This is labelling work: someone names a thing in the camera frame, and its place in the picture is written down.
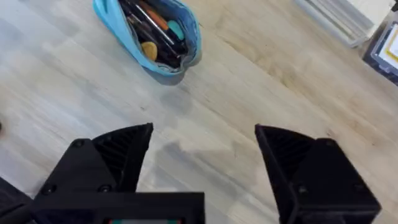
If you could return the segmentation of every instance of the yellow object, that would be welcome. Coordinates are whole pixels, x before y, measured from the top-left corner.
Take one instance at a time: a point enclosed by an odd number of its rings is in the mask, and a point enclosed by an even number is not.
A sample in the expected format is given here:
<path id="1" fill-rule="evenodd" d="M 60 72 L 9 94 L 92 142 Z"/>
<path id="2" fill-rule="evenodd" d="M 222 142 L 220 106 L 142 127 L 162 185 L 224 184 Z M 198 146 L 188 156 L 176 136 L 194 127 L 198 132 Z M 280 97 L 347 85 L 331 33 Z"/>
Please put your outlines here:
<path id="1" fill-rule="evenodd" d="M 398 30 L 396 30 L 396 32 L 394 33 L 394 36 L 392 37 L 391 41 L 388 43 L 388 46 L 386 48 L 386 53 L 388 54 L 388 56 L 390 56 L 392 59 L 394 59 L 396 62 L 398 62 L 398 57 L 395 56 L 392 52 L 391 52 L 391 46 L 392 43 L 394 43 L 395 39 L 397 38 L 397 34 L 398 34 Z"/>
<path id="2" fill-rule="evenodd" d="M 153 42 L 144 42 L 141 44 L 142 49 L 144 50 L 145 55 L 151 59 L 156 60 L 157 58 L 157 47 Z"/>

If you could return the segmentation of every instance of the wood grain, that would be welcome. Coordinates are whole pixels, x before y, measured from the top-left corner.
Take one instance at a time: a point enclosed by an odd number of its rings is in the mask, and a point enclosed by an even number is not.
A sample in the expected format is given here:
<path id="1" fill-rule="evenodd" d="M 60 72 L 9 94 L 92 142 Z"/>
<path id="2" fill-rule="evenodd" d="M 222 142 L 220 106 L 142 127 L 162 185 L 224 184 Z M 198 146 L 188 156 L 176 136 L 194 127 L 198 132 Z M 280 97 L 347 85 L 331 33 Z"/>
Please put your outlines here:
<path id="1" fill-rule="evenodd" d="M 147 73 L 90 1 L 0 1 L 0 175 L 29 195 L 75 138 L 153 122 L 140 191 L 206 192 L 208 223 L 277 223 L 256 123 L 336 139 L 398 221 L 398 88 L 290 0 L 184 0 L 182 80 Z"/>

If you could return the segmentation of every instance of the white paper stack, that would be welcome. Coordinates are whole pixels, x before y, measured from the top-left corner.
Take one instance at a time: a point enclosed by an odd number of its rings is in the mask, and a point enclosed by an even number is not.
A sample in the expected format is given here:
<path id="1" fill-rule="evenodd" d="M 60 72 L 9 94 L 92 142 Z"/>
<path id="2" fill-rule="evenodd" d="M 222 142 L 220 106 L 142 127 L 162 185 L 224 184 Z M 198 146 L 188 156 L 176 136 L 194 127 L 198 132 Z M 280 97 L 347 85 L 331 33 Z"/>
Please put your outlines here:
<path id="1" fill-rule="evenodd" d="M 370 39 L 395 0 L 295 0 L 323 27 L 350 47 Z"/>

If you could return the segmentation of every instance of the pencil case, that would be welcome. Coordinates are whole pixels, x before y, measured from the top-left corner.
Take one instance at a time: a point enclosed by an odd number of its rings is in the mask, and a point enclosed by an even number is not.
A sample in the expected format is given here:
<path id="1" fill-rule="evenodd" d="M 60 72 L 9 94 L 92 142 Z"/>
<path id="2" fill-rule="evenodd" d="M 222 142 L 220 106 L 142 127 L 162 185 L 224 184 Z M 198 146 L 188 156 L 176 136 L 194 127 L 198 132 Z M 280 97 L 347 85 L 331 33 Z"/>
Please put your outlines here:
<path id="1" fill-rule="evenodd" d="M 189 66 L 197 62 L 201 54 L 201 34 L 199 25 L 193 12 L 179 0 L 145 0 L 162 14 L 176 21 L 185 36 L 184 44 L 187 53 L 180 59 L 179 67 L 171 67 L 166 63 L 159 63 L 149 59 L 139 42 L 137 33 L 129 26 L 118 0 L 94 0 L 93 7 L 97 16 L 105 26 L 115 35 L 130 54 L 143 67 L 165 76 L 179 75 Z"/>

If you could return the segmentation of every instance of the light wood surface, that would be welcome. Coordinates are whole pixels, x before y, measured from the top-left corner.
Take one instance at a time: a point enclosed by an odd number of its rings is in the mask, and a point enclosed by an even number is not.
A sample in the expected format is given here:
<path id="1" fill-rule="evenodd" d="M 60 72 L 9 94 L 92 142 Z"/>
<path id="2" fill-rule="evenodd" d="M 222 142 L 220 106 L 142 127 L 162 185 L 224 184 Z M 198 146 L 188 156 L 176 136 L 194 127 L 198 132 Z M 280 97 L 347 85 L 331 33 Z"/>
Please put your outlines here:
<path id="1" fill-rule="evenodd" d="M 336 139 L 375 223 L 397 223 L 398 88 L 291 0 L 184 1 L 203 56 L 180 82 L 143 70 L 91 1 L 0 1 L 0 175 L 34 195 L 75 138 L 153 122 L 140 191 L 205 191 L 208 223 L 277 223 L 261 123 Z"/>

